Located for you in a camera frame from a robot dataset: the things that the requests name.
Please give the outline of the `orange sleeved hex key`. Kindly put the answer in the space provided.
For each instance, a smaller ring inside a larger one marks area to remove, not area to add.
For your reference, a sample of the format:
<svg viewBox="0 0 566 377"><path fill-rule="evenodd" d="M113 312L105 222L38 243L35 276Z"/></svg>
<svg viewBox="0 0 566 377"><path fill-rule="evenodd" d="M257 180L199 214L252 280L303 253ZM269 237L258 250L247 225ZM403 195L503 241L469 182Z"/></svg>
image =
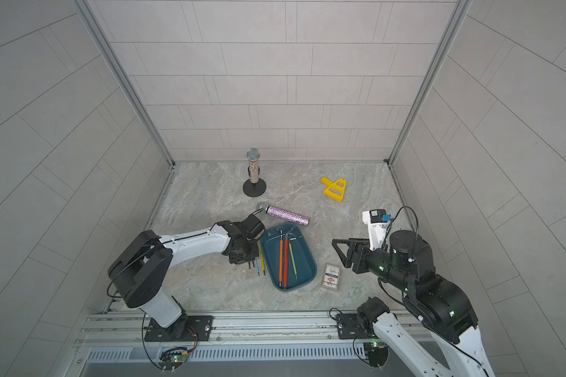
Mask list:
<svg viewBox="0 0 566 377"><path fill-rule="evenodd" d="M283 286L283 266L284 266L284 240L282 235L282 230L280 230L280 240L279 240L279 262L278 262L278 287L282 288Z"/></svg>

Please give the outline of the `green sleeved hex key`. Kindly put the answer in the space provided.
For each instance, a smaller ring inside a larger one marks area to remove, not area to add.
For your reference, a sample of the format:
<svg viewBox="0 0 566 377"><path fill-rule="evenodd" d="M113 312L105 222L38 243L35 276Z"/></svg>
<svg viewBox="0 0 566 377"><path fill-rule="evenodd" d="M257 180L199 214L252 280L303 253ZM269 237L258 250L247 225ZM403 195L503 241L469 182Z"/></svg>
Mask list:
<svg viewBox="0 0 566 377"><path fill-rule="evenodd" d="M287 238L287 241L288 241L288 244L289 244L289 254L290 254L290 258L292 260L292 268L293 268L293 271L294 271L294 276L295 276L295 278L297 278L297 264L296 264L296 261L295 261L295 256L293 254L293 248L292 248L292 241L293 240L295 240L295 237L288 237Z"/></svg>

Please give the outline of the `red sleeved hex key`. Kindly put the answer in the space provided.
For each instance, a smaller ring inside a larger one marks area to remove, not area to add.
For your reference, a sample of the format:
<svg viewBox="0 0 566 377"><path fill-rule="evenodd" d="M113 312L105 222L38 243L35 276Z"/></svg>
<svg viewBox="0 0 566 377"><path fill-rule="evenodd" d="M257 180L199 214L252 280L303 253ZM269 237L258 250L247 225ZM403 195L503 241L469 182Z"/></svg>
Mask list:
<svg viewBox="0 0 566 377"><path fill-rule="evenodd" d="M284 254L283 254L283 280L282 285L284 289L288 288L289 282L289 238L288 235L283 237Z"/></svg>

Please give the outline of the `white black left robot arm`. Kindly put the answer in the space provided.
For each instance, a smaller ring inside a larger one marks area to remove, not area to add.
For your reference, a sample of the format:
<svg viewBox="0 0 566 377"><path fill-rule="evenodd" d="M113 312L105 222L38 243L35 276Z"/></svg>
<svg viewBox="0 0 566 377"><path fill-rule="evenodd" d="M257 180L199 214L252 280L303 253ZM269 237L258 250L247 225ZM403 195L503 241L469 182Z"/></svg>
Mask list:
<svg viewBox="0 0 566 377"><path fill-rule="evenodd" d="M163 288L168 270L207 254L224 255L232 265L251 262L258 257L258 241L264 231L255 214L173 236L143 231L108 268L110 284L127 307L141 309L170 336L180 339L190 326L186 311Z"/></svg>

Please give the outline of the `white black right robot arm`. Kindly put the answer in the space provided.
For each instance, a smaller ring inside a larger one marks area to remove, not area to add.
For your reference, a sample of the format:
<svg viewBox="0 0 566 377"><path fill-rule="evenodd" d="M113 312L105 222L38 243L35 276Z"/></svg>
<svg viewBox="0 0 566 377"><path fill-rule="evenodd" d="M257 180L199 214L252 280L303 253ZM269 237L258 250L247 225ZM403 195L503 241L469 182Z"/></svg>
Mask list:
<svg viewBox="0 0 566 377"><path fill-rule="evenodd" d="M442 367L399 323L377 297L357 309L365 336L382 341L416 376L492 376L478 319L469 298L436 272L429 243L416 232L395 231L387 246L371 249L369 240L334 239L343 266L372 273L379 285L390 284L402 295L402 306L429 331L448 363Z"/></svg>

